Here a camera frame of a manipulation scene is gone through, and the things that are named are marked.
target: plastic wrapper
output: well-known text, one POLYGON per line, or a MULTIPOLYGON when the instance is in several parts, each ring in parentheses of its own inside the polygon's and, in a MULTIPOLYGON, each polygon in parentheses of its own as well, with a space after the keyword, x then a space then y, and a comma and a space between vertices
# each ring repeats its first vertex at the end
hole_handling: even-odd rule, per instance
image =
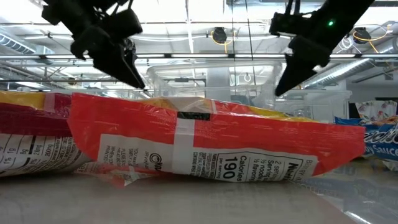
POLYGON ((68 123, 78 147, 101 164, 229 182, 300 180, 364 152, 362 127, 215 100, 172 101, 75 93, 68 123))
POLYGON ((90 161, 69 130, 71 96, 0 91, 0 177, 73 171, 90 161))
POLYGON ((366 145, 364 156, 376 156, 383 159, 384 164, 390 170, 398 170, 397 116, 381 121, 335 118, 335 123, 365 127, 364 142, 366 145))

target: white label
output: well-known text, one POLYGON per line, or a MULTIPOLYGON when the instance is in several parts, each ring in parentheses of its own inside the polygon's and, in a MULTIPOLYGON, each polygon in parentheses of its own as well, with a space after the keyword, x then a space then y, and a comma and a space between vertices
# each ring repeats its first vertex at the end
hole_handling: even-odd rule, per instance
POLYGON ((46 170, 73 170, 88 162, 72 137, 0 134, 0 177, 46 170))
POLYGON ((103 134, 98 161, 230 182, 301 180, 312 176, 318 162, 316 156, 263 149, 183 147, 103 134))

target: green led light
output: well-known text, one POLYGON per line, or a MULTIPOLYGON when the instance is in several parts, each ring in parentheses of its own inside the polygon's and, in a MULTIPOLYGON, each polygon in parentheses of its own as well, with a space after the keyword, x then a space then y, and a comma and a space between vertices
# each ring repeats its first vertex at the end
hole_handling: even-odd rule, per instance
POLYGON ((334 24, 335 24, 334 21, 329 21, 329 22, 328 22, 328 26, 333 26, 334 24))

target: blue snack bag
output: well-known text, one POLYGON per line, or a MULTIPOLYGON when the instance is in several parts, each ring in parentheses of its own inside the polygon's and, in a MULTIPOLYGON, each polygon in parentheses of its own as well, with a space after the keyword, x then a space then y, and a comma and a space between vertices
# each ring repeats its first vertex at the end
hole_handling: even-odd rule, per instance
POLYGON ((336 124, 358 125, 365 130, 365 153, 375 155, 381 159, 398 161, 398 124, 362 124, 361 119, 335 118, 336 124))

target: table surface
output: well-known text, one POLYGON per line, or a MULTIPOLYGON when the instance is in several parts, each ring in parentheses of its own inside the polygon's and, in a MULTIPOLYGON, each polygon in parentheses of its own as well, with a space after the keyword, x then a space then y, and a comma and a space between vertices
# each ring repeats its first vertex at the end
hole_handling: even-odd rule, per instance
POLYGON ((398 223, 398 176, 352 162, 290 182, 138 180, 124 189, 85 175, 10 177, 0 223, 398 223))

